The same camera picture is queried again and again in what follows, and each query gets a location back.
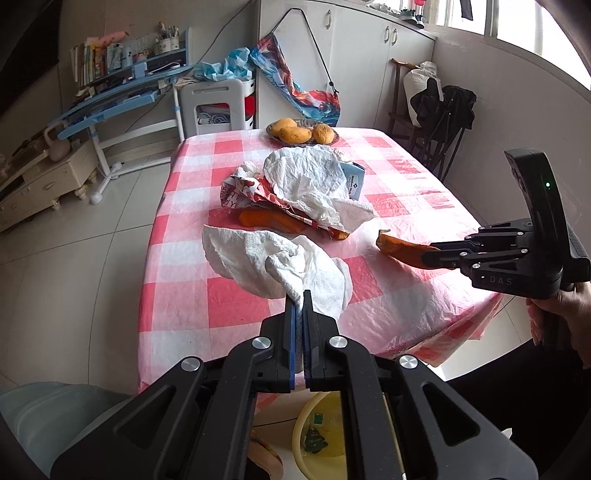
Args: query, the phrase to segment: drawer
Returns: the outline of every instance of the drawer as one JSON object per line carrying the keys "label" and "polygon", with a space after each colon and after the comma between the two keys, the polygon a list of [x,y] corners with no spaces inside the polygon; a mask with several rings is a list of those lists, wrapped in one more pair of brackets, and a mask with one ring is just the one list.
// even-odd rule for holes
{"label": "drawer", "polygon": [[0,205],[0,215],[5,222],[22,216],[23,213],[35,208],[38,201],[31,195],[30,187],[23,187],[7,197]]}
{"label": "drawer", "polygon": [[46,203],[60,197],[60,195],[76,190],[79,185],[72,167],[68,163],[46,173],[27,188],[30,189],[29,193],[34,199],[34,203]]}

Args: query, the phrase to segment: red checkered tablecloth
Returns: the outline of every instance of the red checkered tablecloth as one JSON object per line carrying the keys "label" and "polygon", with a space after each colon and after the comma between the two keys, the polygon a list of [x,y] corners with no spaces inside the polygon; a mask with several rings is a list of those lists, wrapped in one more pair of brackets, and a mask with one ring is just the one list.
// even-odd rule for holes
{"label": "red checkered tablecloth", "polygon": [[[410,350],[438,365],[466,339],[477,338],[501,295],[472,288],[457,270],[418,270],[382,255],[379,229],[417,243],[463,239],[478,223],[418,161],[382,132],[339,128],[334,145],[365,167],[361,200],[377,218],[344,241],[324,231],[305,234],[349,264],[353,298],[338,320],[341,334],[372,353]],[[205,260],[203,225],[242,228],[238,210],[220,207],[222,181],[246,160],[262,166],[280,148],[263,130],[199,135],[185,140],[150,237],[139,316],[140,390],[187,355],[227,355],[283,312],[284,300],[255,297],[217,275]]]}

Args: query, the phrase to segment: white plastic stool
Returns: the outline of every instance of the white plastic stool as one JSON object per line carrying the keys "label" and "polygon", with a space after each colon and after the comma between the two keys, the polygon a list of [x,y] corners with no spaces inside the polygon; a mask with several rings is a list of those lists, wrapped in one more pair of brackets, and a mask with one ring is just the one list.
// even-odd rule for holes
{"label": "white plastic stool", "polygon": [[[181,108],[187,137],[194,135],[252,130],[254,116],[245,119],[244,99],[255,91],[255,81],[238,79],[221,82],[197,82],[181,89]],[[230,106],[230,123],[199,125],[197,107],[212,103],[227,103]]]}

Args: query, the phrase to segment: cabinet door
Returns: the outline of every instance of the cabinet door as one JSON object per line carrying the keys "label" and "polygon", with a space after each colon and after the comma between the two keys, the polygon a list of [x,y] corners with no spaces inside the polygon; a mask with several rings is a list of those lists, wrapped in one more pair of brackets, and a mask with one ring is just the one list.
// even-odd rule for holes
{"label": "cabinet door", "polygon": [[392,22],[336,7],[330,75],[339,91],[338,127],[373,128]]}
{"label": "cabinet door", "polygon": [[[395,65],[390,59],[399,61],[409,61],[415,65],[431,60],[433,56],[433,47],[435,41],[421,35],[420,33],[403,27],[402,25],[392,23],[392,36],[390,37],[388,60],[386,62],[386,71],[384,73],[384,82],[382,84],[382,93],[379,100],[378,114],[375,120],[374,128],[385,132],[388,128],[389,115],[392,111],[392,101],[394,100],[394,77]],[[400,89],[398,91],[398,112],[407,110],[407,99],[404,93],[402,79],[408,73],[408,70],[402,68],[400,71]]]}
{"label": "cabinet door", "polygon": [[[303,0],[261,0],[259,38],[265,37],[290,8],[306,13],[326,67],[330,68],[330,51],[334,31],[333,5]],[[328,78],[314,45],[314,40],[300,11],[292,10],[275,30],[275,36],[289,66],[293,80],[304,90],[326,90]],[[302,118],[282,94],[257,70],[258,126],[265,128],[283,117]]]}

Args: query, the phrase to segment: sweet potato peel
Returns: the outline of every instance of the sweet potato peel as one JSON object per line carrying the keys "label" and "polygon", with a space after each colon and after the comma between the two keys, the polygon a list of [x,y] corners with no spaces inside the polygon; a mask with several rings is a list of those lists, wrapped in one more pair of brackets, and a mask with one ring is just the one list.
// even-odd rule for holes
{"label": "sweet potato peel", "polygon": [[410,265],[415,268],[422,268],[424,270],[435,270],[433,267],[428,267],[423,263],[421,256],[425,252],[438,251],[436,247],[430,245],[412,244],[404,240],[400,240],[394,236],[385,235],[390,230],[380,230],[378,233],[378,239],[375,244],[379,250],[389,257],[395,258],[396,260]]}
{"label": "sweet potato peel", "polygon": [[308,227],[304,222],[280,212],[266,208],[247,208],[238,217],[242,226],[264,226],[282,233],[302,233]]}

